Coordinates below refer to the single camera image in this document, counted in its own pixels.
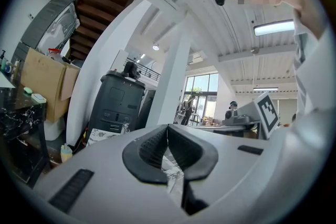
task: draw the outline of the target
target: wooden staircase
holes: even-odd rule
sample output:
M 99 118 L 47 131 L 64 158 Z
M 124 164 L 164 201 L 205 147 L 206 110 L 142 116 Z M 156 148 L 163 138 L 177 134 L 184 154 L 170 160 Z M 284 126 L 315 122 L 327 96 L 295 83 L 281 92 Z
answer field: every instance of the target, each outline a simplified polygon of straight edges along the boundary
M 70 38 L 70 60 L 85 60 L 108 25 L 134 0 L 77 0 L 80 26 Z

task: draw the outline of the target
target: desk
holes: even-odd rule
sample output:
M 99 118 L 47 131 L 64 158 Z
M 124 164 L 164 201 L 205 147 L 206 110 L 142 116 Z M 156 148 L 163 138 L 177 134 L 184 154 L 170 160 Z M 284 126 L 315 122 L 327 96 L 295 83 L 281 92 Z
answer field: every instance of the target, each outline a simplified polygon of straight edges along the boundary
M 49 163 L 43 125 L 46 104 L 35 102 L 24 92 L 23 85 L 8 81 L 15 88 L 0 88 L 0 135 L 8 146 L 7 155 L 14 174 L 33 187 Z M 19 139 L 25 132 L 38 132 L 39 149 Z

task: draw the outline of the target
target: fluorescent light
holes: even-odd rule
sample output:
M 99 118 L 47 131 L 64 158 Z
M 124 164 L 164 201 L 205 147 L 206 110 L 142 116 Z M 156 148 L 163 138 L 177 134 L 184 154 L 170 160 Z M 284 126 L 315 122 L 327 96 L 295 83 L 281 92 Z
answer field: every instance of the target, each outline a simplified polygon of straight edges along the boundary
M 279 88 L 254 88 L 255 92 L 261 92 L 261 91 L 277 91 Z
M 293 20 L 284 20 L 281 22 L 255 26 L 254 33 L 256 36 L 261 36 L 282 31 L 294 30 L 294 28 Z

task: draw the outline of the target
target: cardboard box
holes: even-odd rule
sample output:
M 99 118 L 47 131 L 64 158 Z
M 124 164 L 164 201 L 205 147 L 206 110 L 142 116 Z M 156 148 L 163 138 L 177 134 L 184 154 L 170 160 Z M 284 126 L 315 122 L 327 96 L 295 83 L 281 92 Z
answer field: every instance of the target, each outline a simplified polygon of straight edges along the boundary
M 22 70 L 21 84 L 47 99 L 47 120 L 56 122 L 69 109 L 79 70 L 30 48 Z

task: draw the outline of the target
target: balcony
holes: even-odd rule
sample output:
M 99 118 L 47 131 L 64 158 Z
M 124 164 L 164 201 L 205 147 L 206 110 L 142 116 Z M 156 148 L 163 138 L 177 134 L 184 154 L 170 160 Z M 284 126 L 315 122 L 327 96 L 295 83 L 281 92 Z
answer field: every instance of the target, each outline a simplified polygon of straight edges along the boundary
M 125 61 L 125 65 L 127 62 L 134 62 L 137 67 L 138 67 L 138 72 L 140 73 L 141 77 L 148 77 L 152 80 L 155 80 L 157 82 L 159 82 L 161 75 L 159 73 L 156 73 L 155 71 L 153 71 L 152 69 L 149 69 L 145 66 L 143 66 L 140 63 L 136 63 L 135 61 L 133 61 L 132 59 L 127 58 Z

